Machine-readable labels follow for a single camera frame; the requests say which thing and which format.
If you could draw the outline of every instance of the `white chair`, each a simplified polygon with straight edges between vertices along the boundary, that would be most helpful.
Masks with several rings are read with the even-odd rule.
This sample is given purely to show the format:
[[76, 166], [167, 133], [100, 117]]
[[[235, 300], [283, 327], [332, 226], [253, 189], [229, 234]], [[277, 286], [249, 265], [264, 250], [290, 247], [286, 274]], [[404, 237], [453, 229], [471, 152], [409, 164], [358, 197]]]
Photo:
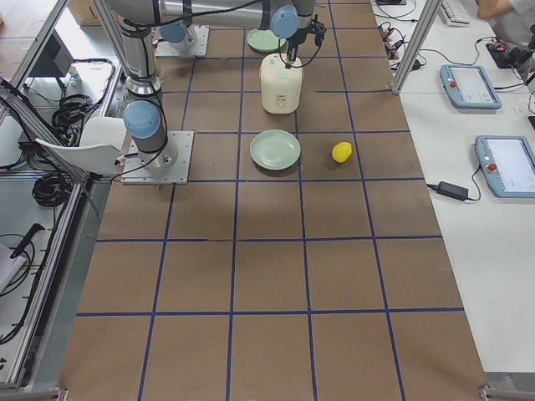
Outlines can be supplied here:
[[79, 146], [59, 146], [36, 139], [71, 165], [100, 175], [113, 175], [126, 136], [123, 119], [93, 117], [85, 123]]

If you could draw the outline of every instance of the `cardboard box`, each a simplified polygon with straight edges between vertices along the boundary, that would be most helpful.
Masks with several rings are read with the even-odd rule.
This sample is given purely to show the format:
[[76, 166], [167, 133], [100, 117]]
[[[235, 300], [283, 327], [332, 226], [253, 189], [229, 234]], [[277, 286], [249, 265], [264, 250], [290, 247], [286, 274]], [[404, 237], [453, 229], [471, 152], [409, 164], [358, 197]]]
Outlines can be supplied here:
[[80, 27], [100, 25], [99, 17], [91, 0], [70, 0], [67, 5]]

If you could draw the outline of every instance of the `yellow lemon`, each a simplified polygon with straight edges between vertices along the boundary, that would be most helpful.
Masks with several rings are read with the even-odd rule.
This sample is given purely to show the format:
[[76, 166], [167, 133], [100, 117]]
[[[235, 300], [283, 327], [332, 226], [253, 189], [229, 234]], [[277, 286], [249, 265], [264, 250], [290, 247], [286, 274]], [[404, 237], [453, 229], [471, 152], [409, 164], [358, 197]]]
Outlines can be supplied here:
[[331, 152], [334, 161], [339, 163], [344, 163], [352, 154], [353, 146], [349, 142], [338, 142]]

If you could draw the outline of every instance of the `white table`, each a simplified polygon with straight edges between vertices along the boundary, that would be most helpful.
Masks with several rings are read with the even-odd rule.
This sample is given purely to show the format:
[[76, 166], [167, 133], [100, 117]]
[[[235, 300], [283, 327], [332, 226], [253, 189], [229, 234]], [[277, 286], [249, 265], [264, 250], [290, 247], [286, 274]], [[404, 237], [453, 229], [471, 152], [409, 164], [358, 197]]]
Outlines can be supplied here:
[[[404, 7], [383, 9], [400, 15], [410, 9], [411, 1]], [[449, 28], [437, 17], [423, 48], [471, 63], [476, 57], [474, 42], [493, 32], [476, 18], [472, 0], [461, 2], [472, 17], [470, 27]], [[423, 6], [422, 1], [417, 4], [419, 9]], [[417, 18], [419, 9], [404, 18]], [[414, 23], [390, 21], [410, 40]], [[483, 42], [478, 47], [477, 64], [485, 68], [495, 87], [521, 82], [513, 71], [496, 67]], [[523, 135], [535, 149], [535, 130], [527, 120], [529, 93], [523, 86], [500, 93], [503, 107], [494, 112], [461, 112], [451, 106], [439, 79], [440, 66], [448, 62], [437, 53], [422, 54], [428, 64], [410, 73], [400, 97], [425, 180], [465, 186], [476, 197], [471, 175], [478, 166], [474, 151], [478, 135]], [[535, 200], [495, 197], [482, 173], [476, 182], [481, 188], [478, 202], [462, 203], [434, 192], [431, 200], [484, 370], [534, 373]]]

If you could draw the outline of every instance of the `blue joint cap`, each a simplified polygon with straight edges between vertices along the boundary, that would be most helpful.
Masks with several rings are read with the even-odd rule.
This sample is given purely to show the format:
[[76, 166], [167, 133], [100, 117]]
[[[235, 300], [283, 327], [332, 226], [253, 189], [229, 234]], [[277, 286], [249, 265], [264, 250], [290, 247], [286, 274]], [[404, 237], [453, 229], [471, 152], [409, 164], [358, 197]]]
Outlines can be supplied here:
[[146, 140], [160, 128], [160, 112], [151, 102], [136, 100], [123, 113], [126, 129], [139, 140]]
[[294, 6], [282, 6], [272, 16], [270, 29], [281, 39], [291, 38], [299, 28], [298, 10]]
[[170, 43], [180, 43], [186, 37], [186, 27], [183, 23], [168, 23], [159, 28], [160, 36]]

